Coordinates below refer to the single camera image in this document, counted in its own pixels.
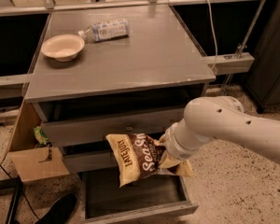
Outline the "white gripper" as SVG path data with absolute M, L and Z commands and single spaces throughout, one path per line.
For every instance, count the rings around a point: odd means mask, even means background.
M 180 160 L 187 160 L 201 146 L 212 141 L 212 137 L 195 133 L 182 119 L 171 125 L 160 139 L 160 143 L 166 148 L 166 151 L 161 155 L 159 167 L 169 169 L 177 166 Z

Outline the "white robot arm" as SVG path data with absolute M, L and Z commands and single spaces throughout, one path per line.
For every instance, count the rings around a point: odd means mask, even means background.
M 182 120 L 166 130 L 162 143 L 170 156 L 186 160 L 215 139 L 280 164 L 280 121 L 247 115 L 241 103 L 230 96 L 191 100 Z

